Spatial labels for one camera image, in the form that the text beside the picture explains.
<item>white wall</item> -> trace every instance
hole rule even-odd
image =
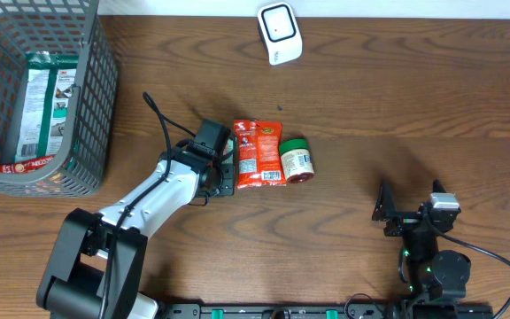
[[[101,0],[99,13],[253,17],[265,0]],[[298,17],[510,19],[510,0],[289,0]]]

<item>gray plastic basket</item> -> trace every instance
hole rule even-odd
[[[27,86],[26,53],[79,56],[62,144],[27,174],[0,174],[13,196],[79,197],[102,182],[118,70],[97,1],[0,0],[0,164],[13,162]]]

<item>green lid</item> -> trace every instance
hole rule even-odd
[[[285,152],[301,148],[308,150],[308,143],[304,138],[296,138],[281,144],[281,146],[279,146],[279,153],[282,156]]]

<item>wood grain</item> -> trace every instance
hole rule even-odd
[[[203,118],[281,121],[283,139],[307,138],[317,171],[309,183],[179,210],[150,241],[146,294],[212,303],[398,295],[400,241],[370,220],[382,178],[410,209],[440,178],[463,207],[452,234],[510,259],[510,21],[300,19],[304,54],[278,67],[254,19],[102,22],[121,69],[103,188],[78,199],[0,195],[0,318],[45,317],[35,292],[66,214],[110,205],[150,174],[164,137],[144,90],[192,129]],[[440,245],[473,262],[467,300],[499,309],[510,269]]]

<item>white and green package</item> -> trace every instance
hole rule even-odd
[[[31,53],[15,162],[54,155],[62,144],[78,57]]]

